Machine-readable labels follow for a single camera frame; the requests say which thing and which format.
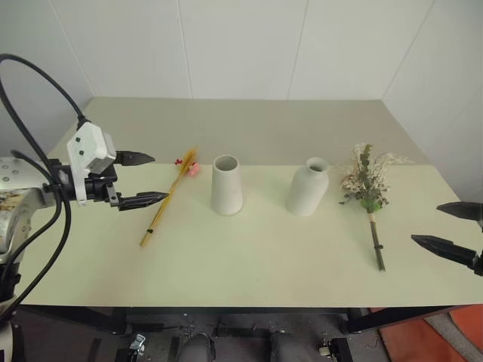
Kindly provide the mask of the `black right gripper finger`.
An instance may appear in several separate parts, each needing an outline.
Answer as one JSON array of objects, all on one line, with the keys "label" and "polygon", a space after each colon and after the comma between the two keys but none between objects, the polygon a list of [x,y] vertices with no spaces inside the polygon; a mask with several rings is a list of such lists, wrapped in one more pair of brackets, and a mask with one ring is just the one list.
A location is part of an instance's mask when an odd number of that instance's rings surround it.
[{"label": "black right gripper finger", "polygon": [[452,241],[431,235],[411,235],[411,239],[441,258],[465,265],[470,269],[475,269],[477,266],[477,252],[458,246]]},{"label": "black right gripper finger", "polygon": [[450,202],[438,205],[436,209],[460,219],[482,221],[482,203],[468,201]]}]

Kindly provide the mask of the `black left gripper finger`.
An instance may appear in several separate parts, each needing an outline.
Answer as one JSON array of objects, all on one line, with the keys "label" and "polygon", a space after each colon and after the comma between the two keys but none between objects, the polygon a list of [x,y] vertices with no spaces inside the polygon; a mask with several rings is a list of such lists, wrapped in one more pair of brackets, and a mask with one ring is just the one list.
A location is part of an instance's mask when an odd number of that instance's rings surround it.
[{"label": "black left gripper finger", "polygon": [[138,166],[141,164],[148,164],[154,162],[155,159],[142,152],[132,152],[132,151],[117,151],[114,160],[115,164],[120,164],[121,166]]},{"label": "black left gripper finger", "polygon": [[150,205],[163,201],[168,196],[169,194],[164,192],[140,192],[137,193],[135,196],[131,197],[119,197],[118,210],[126,211],[148,207]]}]

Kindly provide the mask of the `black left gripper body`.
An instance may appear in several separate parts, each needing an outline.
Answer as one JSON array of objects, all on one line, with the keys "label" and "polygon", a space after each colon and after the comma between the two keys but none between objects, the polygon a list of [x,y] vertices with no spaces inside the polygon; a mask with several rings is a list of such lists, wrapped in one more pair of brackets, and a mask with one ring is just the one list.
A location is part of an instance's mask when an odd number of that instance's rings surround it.
[{"label": "black left gripper body", "polygon": [[102,173],[89,173],[85,179],[87,199],[94,202],[106,202],[111,207],[118,207],[120,196],[114,188],[117,180],[117,173],[112,164]]}]

